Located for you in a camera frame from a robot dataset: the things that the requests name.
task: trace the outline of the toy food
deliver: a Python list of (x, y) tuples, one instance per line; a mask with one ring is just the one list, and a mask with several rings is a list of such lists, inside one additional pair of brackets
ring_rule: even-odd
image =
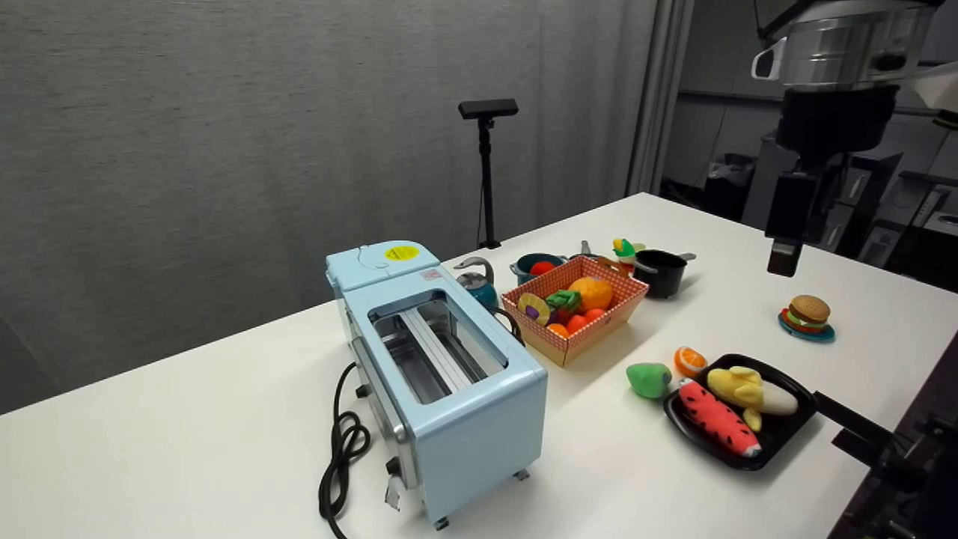
[(569, 330), (563, 324), (548, 324), (548, 330), (558, 335), (558, 338), (569, 338)]
[(548, 309), (555, 320), (569, 320), (582, 309), (582, 296), (575, 290), (555, 290), (548, 294)]
[(605, 280), (584, 277), (569, 284), (582, 296), (582, 309), (609, 309), (615, 288)]
[(679, 372), (684, 378), (694, 378), (694, 375), (702, 375), (711, 362), (706, 362), (706, 356), (702, 356), (694, 348), (679, 348), (679, 350), (675, 353), (675, 365), (678, 365), (678, 372)]
[(584, 330), (584, 327), (591, 327), (591, 317), (584, 317), (584, 315), (573, 315), (573, 317), (566, 320), (569, 335), (579, 332), (579, 330)]
[(825, 303), (820, 296), (804, 294), (792, 299), (792, 306), (781, 309), (778, 317), (784, 327), (796, 332), (817, 335), (829, 327), (829, 315), (832, 315), (829, 303)]
[(618, 251), (618, 259), (633, 262), (635, 259), (635, 247), (629, 241), (615, 241), (611, 250)]
[(600, 320), (600, 317), (605, 317), (605, 309), (588, 309), (584, 317)]
[(552, 306), (537, 294), (522, 294), (515, 306), (518, 306), (518, 311), (525, 311), (537, 324), (548, 324), (552, 320)]
[(552, 269), (558, 269), (558, 265), (552, 265), (552, 262), (537, 262), (537, 265), (531, 266), (531, 277), (542, 277), (542, 274), (552, 274)]
[(729, 404), (744, 407), (744, 420), (753, 432), (762, 432), (762, 413), (792, 416), (801, 410), (801, 401), (781, 386), (762, 380), (754, 369), (712, 369), (706, 386)]
[(627, 369), (635, 395), (659, 401), (667, 395), (672, 372), (662, 362), (635, 362)]
[(693, 413), (693, 423), (702, 432), (706, 432), (717, 444), (723, 444), (724, 450), (744, 459), (754, 459), (762, 453), (754, 432), (748, 432), (748, 425), (699, 380), (690, 378), (679, 386), (679, 399)]

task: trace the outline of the toy burger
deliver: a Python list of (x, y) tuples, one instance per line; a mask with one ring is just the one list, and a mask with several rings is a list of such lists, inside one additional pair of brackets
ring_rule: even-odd
[(792, 299), (789, 309), (778, 311), (778, 320), (804, 335), (817, 335), (829, 327), (829, 303), (825, 303), (820, 296), (796, 296)]

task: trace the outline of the toaster knob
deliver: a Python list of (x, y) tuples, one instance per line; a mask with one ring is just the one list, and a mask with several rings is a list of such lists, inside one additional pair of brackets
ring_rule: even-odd
[(391, 474), (391, 476), (403, 476), (398, 459), (391, 459), (391, 461), (386, 461), (386, 474)]

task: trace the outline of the power cord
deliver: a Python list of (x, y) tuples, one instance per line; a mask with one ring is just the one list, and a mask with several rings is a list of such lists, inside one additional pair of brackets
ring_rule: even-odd
[(355, 461), (361, 461), (368, 446), (373, 446), (373, 435), (362, 425), (362, 420), (355, 410), (338, 410), (338, 399), (343, 399), (343, 386), (349, 380), (349, 375), (358, 369), (358, 362), (350, 362), (337, 384), (337, 395), (332, 395), (332, 432), (331, 432), (331, 450), (332, 459), (328, 464), (328, 474), (322, 479), (322, 492), (319, 492), (319, 503), (322, 503), (322, 518), (331, 525), (337, 539), (346, 539), (346, 534), (338, 531), (337, 518), (343, 516), (343, 510), (349, 506), (349, 494), (350, 494), (350, 467)]

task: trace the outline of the food basket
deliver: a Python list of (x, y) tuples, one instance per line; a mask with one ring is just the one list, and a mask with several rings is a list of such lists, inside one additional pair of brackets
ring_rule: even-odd
[[(569, 288), (582, 277), (605, 280), (615, 288), (615, 303), (603, 317), (596, 317), (584, 330), (573, 332), (569, 338), (555, 335), (548, 327), (542, 327), (540, 320), (527, 317), (518, 309), (518, 296), (522, 294), (537, 294), (537, 296), (545, 299), (555, 290)], [(620, 277), (620, 274), (609, 269), (605, 265), (600, 265), (593, 259), (573, 259), (563, 266), (558, 266), (558, 269), (552, 269), (552, 274), (545, 274), (545, 277), (540, 277), (540, 280), (504, 294), (504, 309), (515, 317), (515, 324), (522, 327), (522, 338), (531, 348), (542, 350), (558, 365), (569, 365), (588, 348), (593, 348), (609, 332), (624, 327), (629, 320), (629, 315), (639, 309), (639, 303), (648, 296), (648, 290), (650, 290), (650, 284), (644, 284), (639, 280), (629, 280), (629, 277)]]

